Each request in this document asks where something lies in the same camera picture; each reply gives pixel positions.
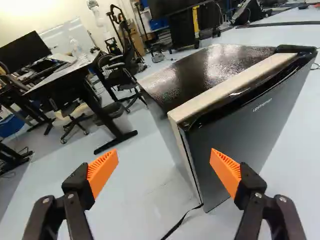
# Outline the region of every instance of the mini fridge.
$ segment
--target mini fridge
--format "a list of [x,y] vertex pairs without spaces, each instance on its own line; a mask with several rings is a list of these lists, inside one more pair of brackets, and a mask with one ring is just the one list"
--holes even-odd
[[309,46],[214,44],[138,81],[205,212],[229,197],[210,166],[211,149],[259,173],[316,56]]

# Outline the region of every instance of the fridge brand logo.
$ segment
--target fridge brand logo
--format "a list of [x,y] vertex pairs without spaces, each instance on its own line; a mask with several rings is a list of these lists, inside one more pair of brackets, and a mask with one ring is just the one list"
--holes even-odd
[[272,98],[270,98],[269,100],[265,101],[264,103],[261,103],[259,106],[257,106],[256,108],[254,108],[252,111],[256,112],[258,111],[260,108],[264,107],[266,104],[270,103],[272,100]]

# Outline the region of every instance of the white wall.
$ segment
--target white wall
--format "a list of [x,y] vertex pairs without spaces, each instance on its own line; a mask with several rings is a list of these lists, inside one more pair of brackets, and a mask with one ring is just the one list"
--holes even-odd
[[[110,4],[124,10],[127,19],[134,18],[130,0],[97,0],[100,11],[110,11]],[[0,0],[0,47],[36,30],[43,32],[56,25],[80,17],[83,25],[92,33],[98,47],[105,49],[101,31],[95,24],[87,0]],[[109,18],[108,29],[115,35]]]

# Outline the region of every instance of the black monitor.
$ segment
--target black monitor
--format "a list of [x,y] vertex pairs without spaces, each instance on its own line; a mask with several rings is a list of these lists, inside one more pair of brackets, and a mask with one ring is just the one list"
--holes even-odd
[[32,31],[0,48],[0,61],[10,73],[51,55],[50,49],[36,31]]
[[147,0],[153,19],[169,16],[208,0]]

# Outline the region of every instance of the textured black fridge top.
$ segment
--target textured black fridge top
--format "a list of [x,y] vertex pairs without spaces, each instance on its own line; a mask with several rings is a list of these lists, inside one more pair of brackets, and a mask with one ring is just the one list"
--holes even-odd
[[214,44],[139,81],[166,113],[272,56],[275,47]]

